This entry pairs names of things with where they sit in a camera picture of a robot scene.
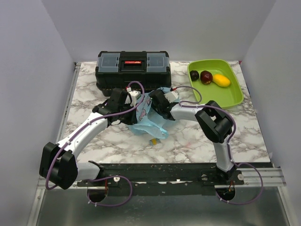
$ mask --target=yellow mango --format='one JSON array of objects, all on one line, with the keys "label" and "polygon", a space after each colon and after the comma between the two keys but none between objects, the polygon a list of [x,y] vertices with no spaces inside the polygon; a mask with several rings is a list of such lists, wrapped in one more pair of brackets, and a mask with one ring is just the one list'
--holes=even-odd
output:
[{"label": "yellow mango", "polygon": [[231,84],[230,80],[227,77],[225,77],[225,76],[223,76],[221,74],[215,74],[213,76],[212,81],[216,85],[221,86],[221,87],[227,87],[227,86],[229,86]]}]

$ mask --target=toolbox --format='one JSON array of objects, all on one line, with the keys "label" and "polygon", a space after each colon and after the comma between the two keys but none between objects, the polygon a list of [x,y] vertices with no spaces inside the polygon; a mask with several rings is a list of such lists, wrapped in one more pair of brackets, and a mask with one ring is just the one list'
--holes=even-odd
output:
[{"label": "toolbox", "polygon": [[96,85],[106,97],[114,88],[125,89],[131,81],[139,81],[145,92],[171,87],[169,55],[160,52],[107,52],[98,55]]}]

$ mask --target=white marble surface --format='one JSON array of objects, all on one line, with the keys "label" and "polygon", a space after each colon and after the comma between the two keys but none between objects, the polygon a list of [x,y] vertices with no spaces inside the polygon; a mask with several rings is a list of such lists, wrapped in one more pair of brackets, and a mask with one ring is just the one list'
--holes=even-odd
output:
[{"label": "white marble surface", "polygon": [[[268,162],[269,156],[261,135],[255,110],[246,88],[238,61],[229,62],[244,93],[242,104],[228,111],[238,129],[231,140],[236,162]],[[189,85],[187,62],[171,62],[172,84]],[[73,132],[91,113],[92,108],[106,98],[95,85],[96,62],[82,63],[73,96],[65,137]],[[180,92],[181,99],[195,101],[190,89]],[[134,136],[126,125],[108,127],[96,136],[78,157],[79,162],[94,160],[105,163],[180,163],[216,162],[212,143],[205,137],[199,124],[178,121],[168,128],[169,137],[161,144],[149,146],[148,134]]]}]

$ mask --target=green plastic bin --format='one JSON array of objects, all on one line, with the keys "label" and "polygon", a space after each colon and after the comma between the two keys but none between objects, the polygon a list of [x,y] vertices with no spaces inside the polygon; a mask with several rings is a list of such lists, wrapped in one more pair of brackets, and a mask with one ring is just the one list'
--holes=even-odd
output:
[{"label": "green plastic bin", "polygon": [[[201,104],[206,104],[208,101],[214,100],[221,108],[226,109],[238,105],[244,100],[243,92],[228,62],[220,59],[199,60],[191,62],[187,66],[187,70],[191,86],[202,94],[203,99]],[[199,74],[205,70],[209,71],[212,75],[222,74],[231,81],[231,84],[228,87],[220,87],[214,82],[204,85],[200,79],[192,81],[190,78],[190,71],[192,70],[198,71]],[[198,93],[196,91],[193,92],[196,99],[199,100]]]}]

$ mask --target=gray wall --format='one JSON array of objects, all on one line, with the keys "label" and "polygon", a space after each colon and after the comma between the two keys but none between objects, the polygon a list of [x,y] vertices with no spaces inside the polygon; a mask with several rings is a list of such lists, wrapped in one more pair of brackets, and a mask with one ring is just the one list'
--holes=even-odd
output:
[{"label": "gray wall", "polygon": [[42,0],[69,53],[166,50],[172,60],[240,60],[275,0]]},{"label": "gray wall", "polygon": [[24,226],[74,64],[40,0],[2,1],[0,28],[0,224]]},{"label": "gray wall", "polygon": [[277,0],[242,63],[272,160],[301,222],[301,1]]}]

